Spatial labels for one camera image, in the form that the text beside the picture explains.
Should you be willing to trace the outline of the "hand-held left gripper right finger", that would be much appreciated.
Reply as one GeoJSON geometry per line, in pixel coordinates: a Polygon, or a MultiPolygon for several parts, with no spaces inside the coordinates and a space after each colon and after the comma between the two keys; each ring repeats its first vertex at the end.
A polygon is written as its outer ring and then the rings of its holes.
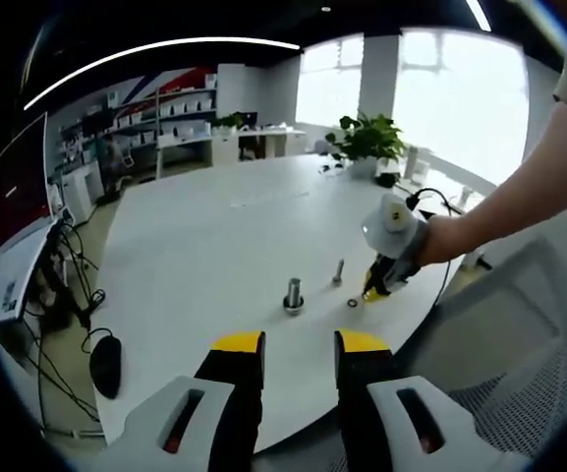
{"type": "Polygon", "coordinates": [[[351,471],[502,471],[473,415],[422,377],[400,378],[368,333],[334,333],[338,417],[351,471]]]}

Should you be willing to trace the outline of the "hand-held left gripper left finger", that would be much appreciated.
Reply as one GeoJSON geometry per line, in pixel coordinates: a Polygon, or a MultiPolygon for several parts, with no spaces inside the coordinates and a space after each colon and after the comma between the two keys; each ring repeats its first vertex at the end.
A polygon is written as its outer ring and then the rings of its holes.
{"type": "Polygon", "coordinates": [[[135,408],[112,471],[249,471],[262,418],[265,333],[218,339],[197,372],[135,408]]]}

